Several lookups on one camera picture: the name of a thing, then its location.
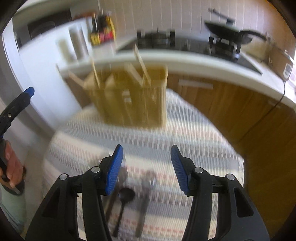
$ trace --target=frying pan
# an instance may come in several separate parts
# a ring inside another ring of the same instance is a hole
[[[220,16],[221,18],[226,18],[226,24],[205,21],[206,27],[219,38],[229,40],[230,42],[238,45],[250,43],[252,41],[252,38],[248,35],[257,36],[266,41],[266,37],[259,32],[252,30],[238,30],[237,28],[232,26],[234,20],[218,13],[215,9],[209,9],[208,11]]]

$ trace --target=metal spoon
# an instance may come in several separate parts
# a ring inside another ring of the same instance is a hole
[[[149,205],[149,195],[151,190],[155,187],[157,183],[157,176],[154,171],[147,171],[144,178],[142,179],[142,188],[144,192],[144,201],[141,206],[140,210],[140,217],[138,220],[138,225],[136,228],[136,237],[140,238],[142,235],[143,227],[144,227],[144,222],[145,222],[145,217],[146,217],[146,212],[147,208]]]
[[[109,205],[108,205],[108,208],[106,210],[105,217],[106,217],[106,222],[107,223],[109,222],[110,215],[111,215],[111,212],[112,212],[112,208],[114,206],[114,202],[115,202],[115,200],[116,200],[116,198],[118,196],[119,188],[120,188],[120,186],[122,186],[125,183],[127,178],[128,178],[128,170],[127,170],[127,168],[126,167],[121,167],[119,169],[119,173],[118,173],[118,177],[117,177],[117,183],[115,185],[113,193],[110,196]]]
[[[130,188],[121,188],[118,192],[118,196],[121,201],[121,210],[120,210],[120,214],[119,214],[119,218],[118,218],[115,230],[113,232],[113,236],[116,238],[118,235],[118,230],[120,226],[120,221],[122,219],[124,207],[128,202],[131,202],[135,198],[135,192]]]

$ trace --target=patterned tablecloth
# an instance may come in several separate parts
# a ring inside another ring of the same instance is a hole
[[[51,140],[44,160],[43,194],[63,172],[70,176],[83,174],[116,145],[124,148],[128,179],[125,186],[134,189],[135,199],[123,213],[118,238],[133,240],[143,201],[141,178],[147,170],[157,174],[157,185],[150,194],[143,240],[181,240],[192,198],[180,190],[170,159],[170,148],[176,144],[182,155],[191,158],[210,174],[233,173],[243,184],[243,159],[219,133],[214,125],[194,106],[171,90],[166,97],[167,124],[158,129],[123,128],[104,124],[94,106],[84,108],[61,126]],[[111,232],[116,225],[120,202],[117,200],[109,221]],[[78,200],[78,225],[82,224],[82,203]],[[217,196],[209,237],[215,236]]]

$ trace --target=wooden cabinet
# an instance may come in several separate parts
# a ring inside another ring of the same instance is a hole
[[[296,203],[296,113],[221,81],[172,74],[168,88],[198,108],[245,159],[249,195],[272,237]]]
[[[231,144],[272,108],[269,97],[222,81],[169,74],[167,86],[201,111]]]
[[[296,113],[280,104],[238,146],[247,161],[248,192],[271,236],[296,203]]]

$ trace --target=kitchen counter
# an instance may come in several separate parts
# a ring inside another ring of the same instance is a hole
[[[122,65],[124,62],[135,62],[132,51],[116,51],[126,45],[135,36],[126,36],[93,48],[89,58],[72,64],[58,64],[62,77],[68,77],[68,71],[77,75],[86,75],[91,71],[91,60],[96,68]],[[232,62],[197,53],[176,50],[140,50],[142,59],[147,64],[165,64],[169,72],[184,73],[206,78],[225,81],[245,88],[255,90],[276,100],[280,100],[284,93],[283,81],[264,63],[241,53],[251,62],[262,75]],[[285,96],[282,103],[296,111],[296,96],[294,89],[286,84]]]

